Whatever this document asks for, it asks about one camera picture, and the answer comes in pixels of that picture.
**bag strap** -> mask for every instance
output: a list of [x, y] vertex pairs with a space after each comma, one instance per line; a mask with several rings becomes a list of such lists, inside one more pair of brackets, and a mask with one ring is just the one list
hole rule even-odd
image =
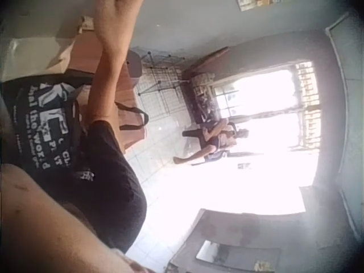
[[117, 108], [119, 110], [123, 110], [123, 111], [128, 111], [128, 112], [132, 112], [132, 113], [136, 113], [136, 114], [142, 114], [144, 116], [144, 122], [141, 125], [122, 125], [119, 127], [119, 129], [121, 131], [131, 131], [131, 130], [140, 130], [141, 128], [143, 128], [146, 124], [148, 124], [149, 122], [149, 116], [146, 112], [144, 112], [143, 110], [137, 108], [137, 107], [128, 107], [125, 106], [124, 104], [120, 104], [119, 102], [115, 102]]

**white tile floor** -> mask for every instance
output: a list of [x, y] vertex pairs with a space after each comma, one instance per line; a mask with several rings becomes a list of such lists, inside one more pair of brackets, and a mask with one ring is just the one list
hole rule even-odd
[[148, 94], [148, 99], [144, 95], [137, 97], [140, 108], [154, 111], [149, 112], [147, 137], [126, 154], [148, 202], [145, 223], [126, 253], [128, 257], [158, 273], [164, 272], [201, 208], [257, 214], [305, 210], [298, 180], [312, 181], [316, 167], [312, 167], [312, 173], [305, 169], [301, 176], [297, 175], [299, 170], [294, 166], [308, 164], [301, 159], [297, 163], [285, 155], [281, 160], [274, 155], [274, 159], [266, 157], [253, 162], [256, 170], [251, 171], [238, 170], [237, 163], [241, 162], [234, 159], [197, 167], [173, 165], [173, 156], [185, 156], [196, 148], [186, 149], [190, 140], [181, 136], [191, 125], [185, 105], [174, 90], [164, 91], [163, 96], [167, 101], [174, 100], [178, 110], [172, 113], [162, 104], [156, 104], [161, 98], [158, 92]]

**wall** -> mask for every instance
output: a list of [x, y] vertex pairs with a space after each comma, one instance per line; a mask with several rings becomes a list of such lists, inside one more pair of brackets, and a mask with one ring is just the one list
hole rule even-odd
[[204, 72], [215, 73], [219, 80], [297, 60], [312, 60], [315, 65], [322, 138], [314, 184], [329, 185], [339, 169], [344, 145], [345, 96], [337, 59], [324, 31], [292, 32], [243, 43], [205, 67]]
[[322, 30], [345, 10], [339, 0], [287, 2], [241, 12], [236, 0], [144, 1], [131, 46], [202, 57], [264, 36]]
[[363, 28], [351, 14], [330, 29], [329, 34], [346, 85], [346, 140], [338, 183], [352, 227], [363, 236]]

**black t-shirt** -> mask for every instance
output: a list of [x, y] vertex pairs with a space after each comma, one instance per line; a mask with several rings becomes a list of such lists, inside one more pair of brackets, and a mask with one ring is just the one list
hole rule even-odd
[[109, 123], [91, 124], [83, 144], [93, 179], [67, 172], [37, 182], [56, 201], [78, 207], [106, 245], [125, 253], [144, 223], [145, 195]]

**wooden table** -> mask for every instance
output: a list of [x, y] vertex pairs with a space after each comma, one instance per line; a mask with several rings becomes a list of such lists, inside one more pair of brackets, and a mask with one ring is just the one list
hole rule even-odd
[[[95, 73], [101, 54], [102, 47], [97, 40], [95, 33], [93, 31], [83, 32], [75, 39], [75, 44], [71, 52], [71, 60], [68, 68]], [[127, 64], [123, 65], [120, 73], [115, 101], [129, 107], [137, 106]], [[119, 111], [118, 116], [120, 125], [138, 125], [143, 122], [142, 116], [140, 114]], [[122, 142], [121, 146], [123, 146], [121, 147], [121, 150], [123, 153], [125, 153], [127, 148], [144, 139], [144, 137], [145, 129], [135, 131], [120, 131], [120, 138]]]

